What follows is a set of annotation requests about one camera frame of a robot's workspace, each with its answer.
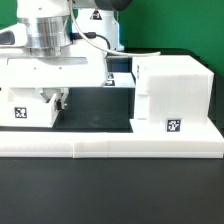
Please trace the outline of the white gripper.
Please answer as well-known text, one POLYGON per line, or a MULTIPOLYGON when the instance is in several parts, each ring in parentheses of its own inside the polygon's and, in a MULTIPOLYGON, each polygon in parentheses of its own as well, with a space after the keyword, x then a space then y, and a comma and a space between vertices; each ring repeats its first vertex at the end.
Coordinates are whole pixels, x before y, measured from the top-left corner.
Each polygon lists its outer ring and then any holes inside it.
POLYGON ((39 95, 49 103, 52 94, 44 88, 62 88, 57 109, 64 110, 69 87, 100 87, 107 80, 104 55, 94 52, 78 55, 64 52, 58 57, 32 57, 21 49, 0 51, 0 85, 9 88, 40 88, 39 95))

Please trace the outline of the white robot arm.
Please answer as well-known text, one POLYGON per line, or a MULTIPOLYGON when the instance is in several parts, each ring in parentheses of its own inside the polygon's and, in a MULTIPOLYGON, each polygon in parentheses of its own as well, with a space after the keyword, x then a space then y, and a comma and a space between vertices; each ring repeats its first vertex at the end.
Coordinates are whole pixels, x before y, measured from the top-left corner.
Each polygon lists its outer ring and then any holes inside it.
POLYGON ((6 109, 60 104, 74 87, 106 82, 106 45, 73 32, 73 10, 122 11, 132 0, 17 0, 18 22, 0 30, 0 106, 6 109))

